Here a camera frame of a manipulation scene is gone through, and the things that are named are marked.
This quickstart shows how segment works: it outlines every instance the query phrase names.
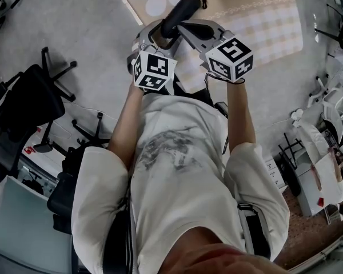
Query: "brown floor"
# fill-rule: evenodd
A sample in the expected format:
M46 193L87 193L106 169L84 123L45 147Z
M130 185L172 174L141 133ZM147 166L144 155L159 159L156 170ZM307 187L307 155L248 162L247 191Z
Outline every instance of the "brown floor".
M303 217L300 205L289 188L284 198L290 208L288 239L275 263L289 270L319 253L343 234L343 222L335 221L327 225L325 214Z

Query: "neck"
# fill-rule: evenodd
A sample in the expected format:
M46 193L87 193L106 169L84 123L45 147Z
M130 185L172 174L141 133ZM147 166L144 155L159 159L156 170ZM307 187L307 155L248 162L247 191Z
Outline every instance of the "neck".
M185 254L204 245L218 244L221 240L205 227L195 227L186 231L176 241L169 253L166 255L158 274L167 274L173 265Z

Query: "black handle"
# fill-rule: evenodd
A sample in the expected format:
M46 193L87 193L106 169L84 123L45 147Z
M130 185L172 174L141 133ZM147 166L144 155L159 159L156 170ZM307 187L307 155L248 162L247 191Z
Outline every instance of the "black handle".
M177 25L182 21L190 19L201 7L201 0L180 0L172 11L163 19L160 32L163 38L171 39L178 35Z

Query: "white cube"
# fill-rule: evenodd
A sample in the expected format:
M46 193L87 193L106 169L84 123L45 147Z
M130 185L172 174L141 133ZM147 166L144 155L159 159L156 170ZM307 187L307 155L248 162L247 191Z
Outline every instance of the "white cube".
M176 60L140 51L133 63L134 84L144 89L160 90L174 78L176 65Z
M253 52L239 36L228 39L206 53L209 69L231 82L253 69Z

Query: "black backpack strap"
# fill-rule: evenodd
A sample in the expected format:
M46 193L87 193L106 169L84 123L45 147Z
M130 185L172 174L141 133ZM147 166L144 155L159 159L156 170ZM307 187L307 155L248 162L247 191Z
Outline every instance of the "black backpack strap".
M133 247L130 210L131 178L125 197L109 229L104 246L103 274L131 274L133 269Z
M262 226L262 223L266 225L266 220L263 216L260 216L257 210L250 204L240 203L238 204L238 209L240 212L244 213L244 217L240 214L240 218L245 218L248 225L248 228L244 228L244 221L242 220L247 249L249 250L248 245L251 243L254 249L254 253L251 254L270 259L270 246Z

